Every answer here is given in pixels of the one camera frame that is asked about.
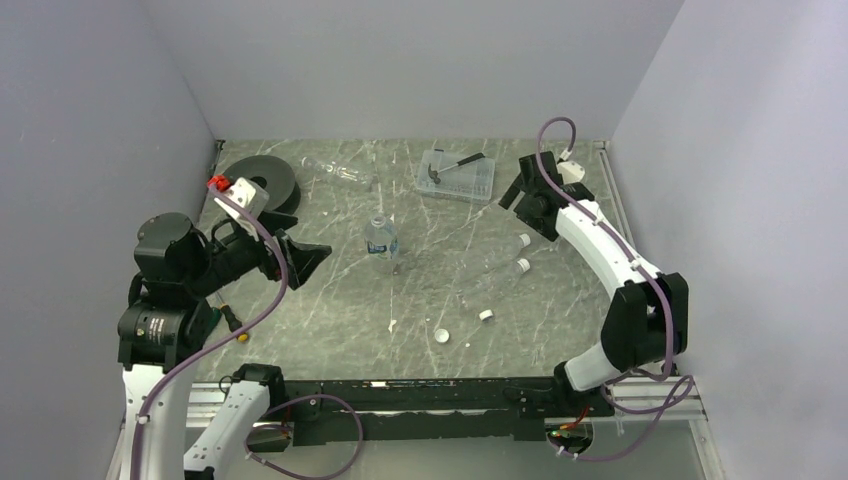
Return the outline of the labelled water bottle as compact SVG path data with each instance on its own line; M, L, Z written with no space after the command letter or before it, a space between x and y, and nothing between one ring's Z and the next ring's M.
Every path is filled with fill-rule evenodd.
M379 272L393 274L398 261L398 235L393 221L383 215L373 216L364 229L369 263Z

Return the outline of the clear bottle white cap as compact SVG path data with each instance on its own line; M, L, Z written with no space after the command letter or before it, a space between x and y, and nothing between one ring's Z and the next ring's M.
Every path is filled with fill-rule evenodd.
M522 233L476 244L465 252L461 265L467 270L487 271L516 258L531 243L531 237Z

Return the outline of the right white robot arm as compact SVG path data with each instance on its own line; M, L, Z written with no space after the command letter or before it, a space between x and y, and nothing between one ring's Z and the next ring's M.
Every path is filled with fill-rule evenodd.
M589 390L686 350L686 280L662 272L629 245L582 183L564 182L552 152L520 158L499 204L547 240L573 246L611 300L599 341L555 369L558 382L550 392L557 411L574 415L588 404Z

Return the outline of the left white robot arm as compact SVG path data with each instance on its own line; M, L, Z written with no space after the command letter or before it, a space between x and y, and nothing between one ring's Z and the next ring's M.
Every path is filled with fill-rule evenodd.
M279 417L288 394L280 368L246 364L222 406L192 445L186 444L190 394L199 359L219 316L209 297L251 271L283 290L301 287L331 255L327 245L294 241L293 216L265 213L269 241L234 219L219 223L224 237L204 234L185 215L166 213L139 229L138 273L117 324L123 368L126 433L124 479L220 479L245 449L260 418Z

